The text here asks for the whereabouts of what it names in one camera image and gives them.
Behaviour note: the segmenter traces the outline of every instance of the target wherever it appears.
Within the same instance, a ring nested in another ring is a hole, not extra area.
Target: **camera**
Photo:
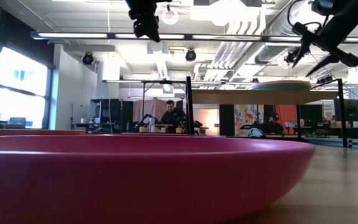
[[[194,60],[196,60],[196,52],[194,51],[194,49],[188,49],[187,53],[186,53],[186,61],[188,62],[192,62]]]
[[[172,0],[125,0],[129,6],[129,18],[135,20],[134,34],[137,38],[146,35],[150,39],[160,42],[158,23],[160,19],[154,16],[158,2],[172,2]]]
[[[82,58],[84,65],[92,65],[94,62],[94,57],[92,52],[85,53],[85,56]]]

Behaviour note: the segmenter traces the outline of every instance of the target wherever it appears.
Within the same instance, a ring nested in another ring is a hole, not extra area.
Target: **wall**
[[[97,74],[68,55],[61,45],[55,46],[53,63],[56,69],[52,75],[49,128],[70,129],[71,104],[75,123],[89,116],[90,99],[96,98]]]
[[[102,82],[105,63],[98,63],[98,84],[96,89],[96,99],[118,99],[119,98],[119,83],[105,83]]]
[[[215,124],[219,124],[218,109],[195,109],[193,116],[195,121],[199,121],[203,127],[209,128],[206,130],[207,135],[219,135],[219,128],[215,127]]]

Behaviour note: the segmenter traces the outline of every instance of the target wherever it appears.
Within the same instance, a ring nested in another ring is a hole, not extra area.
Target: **wooden table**
[[[225,224],[262,223],[358,223],[358,149],[318,146],[309,171],[286,196],[267,210]]]

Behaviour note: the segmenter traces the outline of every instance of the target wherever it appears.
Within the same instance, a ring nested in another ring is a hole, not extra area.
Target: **black metal frame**
[[[186,85],[186,133],[194,134],[194,116],[193,116],[193,94],[191,91],[191,77],[186,77],[186,81],[171,81],[171,80],[143,80],[143,96],[142,96],[142,117],[144,117],[144,100],[146,94],[146,83],[169,84],[174,83]]]
[[[342,79],[337,78],[337,79],[328,81],[326,83],[323,83],[321,85],[314,86],[312,89],[327,85],[328,83],[332,83],[332,82],[337,82],[338,83],[339,111],[341,112],[340,117],[341,117],[341,124],[342,124],[342,127],[341,127],[342,145],[343,145],[343,147],[348,147],[347,131],[346,131],[346,120],[345,120],[345,102],[344,102],[344,97],[343,97],[343,82],[342,82]],[[300,133],[301,133],[301,128],[300,128],[300,106],[299,105],[296,106],[296,115],[297,115],[296,121],[298,123],[298,137],[299,137]]]

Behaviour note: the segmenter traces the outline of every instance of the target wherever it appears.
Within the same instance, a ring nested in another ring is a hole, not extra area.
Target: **black pole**
[[[142,102],[142,118],[144,117],[144,95],[146,94],[146,82],[143,82],[143,102]]]
[[[298,138],[302,138],[302,132],[301,132],[301,106],[296,106],[296,126],[298,128]]]
[[[122,118],[122,108],[124,107],[124,105],[123,105],[123,100],[121,99],[120,101],[119,101],[119,110],[120,110],[120,114],[119,114],[119,126],[120,126],[120,128],[121,129],[124,129],[124,119]]]
[[[347,132],[346,132],[346,119],[345,119],[345,101],[343,98],[343,82],[342,79],[338,79],[338,94],[339,94],[339,110],[341,112],[341,131],[342,131],[342,143],[343,147],[347,147]]]
[[[259,105],[256,105],[256,121],[259,124]]]
[[[191,77],[186,77],[186,111],[187,134],[194,134],[193,94],[191,92]]]

